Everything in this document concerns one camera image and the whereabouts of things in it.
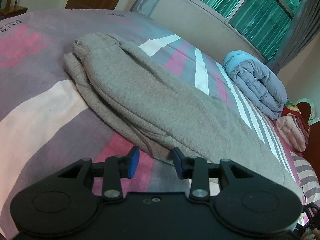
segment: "folded light blue quilt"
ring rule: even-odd
[[[226,55],[223,67],[250,101],[271,120],[281,116],[287,92],[275,74],[251,54],[235,50]]]

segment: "white stripe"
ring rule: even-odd
[[[273,140],[271,139],[270,132],[269,132],[267,126],[266,126],[265,121],[262,119],[262,114],[263,114],[263,113],[261,113],[260,110],[257,109],[257,108],[252,104],[252,102],[251,102],[250,100],[248,100],[248,102],[251,104],[252,108],[253,108],[254,111],[257,113],[257,116],[258,116],[259,120],[261,121],[261,124],[262,124],[263,130],[264,130],[264,132],[265,132],[265,134],[266,134],[266,137],[267,137],[267,140],[268,140],[268,143],[269,143],[271,152],[272,152],[273,155],[276,157],[276,159],[280,162],[279,157],[278,157],[278,154],[277,154],[277,151],[276,151],[276,148],[275,148],[275,145],[274,145],[274,143],[273,143]]]
[[[286,171],[288,171],[288,172],[291,174],[291,177],[293,178],[293,180],[296,181],[296,179],[295,179],[295,177],[294,177],[294,175],[293,175],[293,173],[292,173],[292,170],[290,169],[290,165],[289,165],[289,163],[288,163],[287,156],[286,156],[285,153],[284,153],[284,149],[283,149],[283,147],[282,147],[282,144],[281,144],[281,142],[280,142],[280,139],[279,139],[278,135],[276,134],[276,131],[275,131],[274,126],[271,124],[271,120],[270,120],[268,117],[266,117],[265,115],[263,115],[263,117],[267,120],[267,122],[268,122],[268,124],[269,124],[269,127],[270,127],[271,130],[273,131],[272,136],[273,136],[273,138],[274,138],[275,141],[276,141],[276,146],[277,146],[277,148],[278,148],[278,150],[279,150],[280,157],[281,157],[282,161],[283,161],[284,163],[286,163],[286,165],[284,165]]]
[[[87,108],[73,83],[63,80],[21,103],[0,122],[0,211],[28,160]]]
[[[2,231],[2,229],[0,228],[0,234],[3,235],[5,237],[4,231]]]
[[[141,44],[139,48],[151,57],[154,54],[156,54],[161,48],[167,46],[171,42],[174,42],[178,39],[180,39],[180,37],[174,34],[159,39],[147,40],[145,43]]]
[[[237,107],[238,107],[238,110],[239,110],[239,113],[240,113],[240,116],[242,118],[243,121],[245,121],[245,123],[251,128],[251,125],[249,123],[249,120],[248,120],[248,117],[247,115],[245,114],[245,111],[244,111],[244,107],[240,101],[240,98],[238,97],[237,93],[236,93],[236,90],[235,88],[233,87],[232,83],[231,83],[231,79],[229,78],[229,76],[227,75],[226,71],[223,69],[223,67],[218,63],[216,62],[221,74],[223,75],[223,77],[225,78],[226,82],[227,82],[227,85],[228,87],[230,88],[231,90],[231,93],[233,94],[235,100],[236,100],[236,104],[237,104]]]
[[[290,154],[291,154],[292,157],[297,156],[297,155],[296,155],[294,152],[292,152],[292,151],[290,151]]]
[[[320,188],[320,184],[318,182],[315,182],[315,181],[310,181],[307,184],[302,186],[303,192],[307,192],[308,190],[310,190],[310,189],[312,189],[314,187]]]
[[[299,167],[299,166],[303,166],[303,165],[308,165],[311,167],[310,163],[306,160],[295,160],[293,161],[294,166]]]
[[[302,180],[302,179],[304,179],[306,177],[309,177],[309,176],[317,177],[317,175],[312,170],[306,170],[306,171],[298,172],[298,176],[299,176],[300,180]]]
[[[196,48],[195,87],[209,95],[208,73],[202,58],[201,50]]]
[[[236,88],[237,88],[242,100],[244,101],[245,106],[247,107],[247,109],[249,111],[249,115],[250,115],[250,118],[251,118],[251,121],[252,121],[254,129],[256,130],[260,140],[263,141],[263,143],[265,143],[265,141],[263,139],[263,135],[262,135],[261,129],[260,129],[259,124],[258,124],[258,120],[257,120],[256,116],[254,115],[254,112],[252,111],[252,108],[249,106],[247,98],[244,97],[244,94],[240,91],[240,89],[237,86],[236,86]]]
[[[311,197],[307,198],[306,204],[309,204],[311,202],[316,202],[319,199],[320,199],[320,193],[316,193],[316,194],[312,195]]]

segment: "round black disc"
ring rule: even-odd
[[[46,187],[29,187],[12,200],[16,225],[37,235],[57,235],[75,230],[97,210],[97,198],[87,188],[65,180]]]
[[[215,198],[219,219],[246,235],[277,235],[295,227],[301,214],[299,198],[290,190],[269,182],[238,180]]]

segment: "striped bedsheet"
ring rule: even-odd
[[[113,10],[46,10],[0,21],[0,233],[17,234],[9,206],[15,194],[81,158],[102,162],[125,155],[132,144],[86,105],[62,69],[75,38],[115,33],[132,41],[186,83],[223,99],[271,149],[302,187],[293,150],[273,123],[240,92],[222,66],[153,19]],[[128,191],[185,191],[172,166],[140,152]],[[211,184],[211,195],[219,192]],[[93,192],[101,194],[101,180]]]

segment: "small hole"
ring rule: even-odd
[[[142,202],[145,204],[151,204],[151,199],[147,198],[147,199],[142,200]]]
[[[82,168],[82,165],[77,165],[75,167],[72,167],[70,170],[65,171],[64,173],[59,175],[58,178],[75,179],[78,176],[81,168]]]
[[[232,166],[232,167],[231,167],[231,171],[232,171],[233,175],[234,175],[237,179],[253,178],[253,175],[247,173],[246,171],[241,170],[240,168],[238,168],[238,167],[236,167],[236,166]]]

